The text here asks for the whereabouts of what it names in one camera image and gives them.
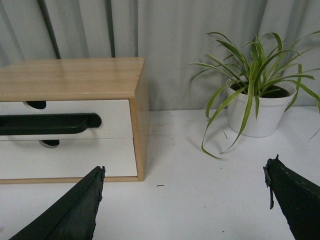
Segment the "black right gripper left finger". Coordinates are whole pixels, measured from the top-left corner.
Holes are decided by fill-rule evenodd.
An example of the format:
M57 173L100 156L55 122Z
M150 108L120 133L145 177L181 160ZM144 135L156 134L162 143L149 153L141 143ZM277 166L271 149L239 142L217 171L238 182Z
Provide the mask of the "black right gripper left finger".
M102 200L105 167L97 166L12 240L91 240Z

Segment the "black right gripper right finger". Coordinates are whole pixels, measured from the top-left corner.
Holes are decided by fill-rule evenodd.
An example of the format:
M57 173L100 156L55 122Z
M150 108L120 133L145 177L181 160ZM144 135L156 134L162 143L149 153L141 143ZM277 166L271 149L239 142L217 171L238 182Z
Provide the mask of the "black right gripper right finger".
M270 209L274 198L296 240L320 238L320 187L286 167L277 156L263 167L270 192Z

